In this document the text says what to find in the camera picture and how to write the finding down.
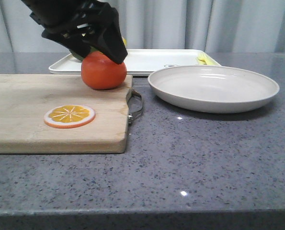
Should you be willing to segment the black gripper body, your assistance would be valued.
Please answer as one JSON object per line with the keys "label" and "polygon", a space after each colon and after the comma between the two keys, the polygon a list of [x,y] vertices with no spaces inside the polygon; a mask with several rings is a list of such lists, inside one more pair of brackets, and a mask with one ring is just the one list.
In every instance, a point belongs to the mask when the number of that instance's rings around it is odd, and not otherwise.
{"label": "black gripper body", "polygon": [[42,36],[72,36],[90,32],[120,35],[118,12],[98,0],[24,0],[30,17],[44,30]]}

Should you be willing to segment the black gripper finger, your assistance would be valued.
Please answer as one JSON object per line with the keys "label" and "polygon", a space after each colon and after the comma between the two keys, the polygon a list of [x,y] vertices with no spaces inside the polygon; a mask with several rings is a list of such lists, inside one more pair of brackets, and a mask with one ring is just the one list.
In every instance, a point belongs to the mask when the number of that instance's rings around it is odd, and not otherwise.
{"label": "black gripper finger", "polygon": [[62,45],[69,51],[73,50],[77,54],[85,56],[91,49],[91,45],[84,40],[84,36],[87,32],[89,31],[86,29],[78,28],[62,29],[54,32],[49,29],[45,29],[41,36]]}
{"label": "black gripper finger", "polygon": [[116,64],[122,64],[127,56],[120,29],[115,23],[108,27],[93,26],[85,33],[83,41],[105,54]]}

